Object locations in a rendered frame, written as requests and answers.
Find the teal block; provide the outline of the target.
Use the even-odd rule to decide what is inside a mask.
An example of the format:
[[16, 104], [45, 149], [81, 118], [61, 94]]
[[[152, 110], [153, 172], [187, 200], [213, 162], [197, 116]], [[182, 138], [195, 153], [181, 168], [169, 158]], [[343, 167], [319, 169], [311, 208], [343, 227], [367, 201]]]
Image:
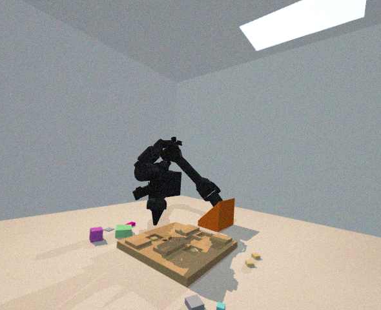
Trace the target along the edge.
[[223, 304], [221, 302], [218, 302], [218, 305], [216, 307], [216, 310], [225, 310], [226, 304]]

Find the green block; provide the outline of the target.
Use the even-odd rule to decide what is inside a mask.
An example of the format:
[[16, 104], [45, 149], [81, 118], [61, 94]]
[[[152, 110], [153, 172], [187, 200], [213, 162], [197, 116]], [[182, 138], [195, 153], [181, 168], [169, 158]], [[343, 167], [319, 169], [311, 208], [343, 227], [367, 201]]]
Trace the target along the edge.
[[115, 238], [128, 238], [132, 234], [132, 225], [116, 225]]

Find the purple cube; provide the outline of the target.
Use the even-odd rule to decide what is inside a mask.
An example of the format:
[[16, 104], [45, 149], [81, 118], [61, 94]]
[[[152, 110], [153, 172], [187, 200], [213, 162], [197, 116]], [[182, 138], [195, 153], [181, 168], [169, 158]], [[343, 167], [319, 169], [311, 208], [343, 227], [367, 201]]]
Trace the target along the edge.
[[101, 242], [103, 229], [101, 227], [90, 228], [90, 242]]

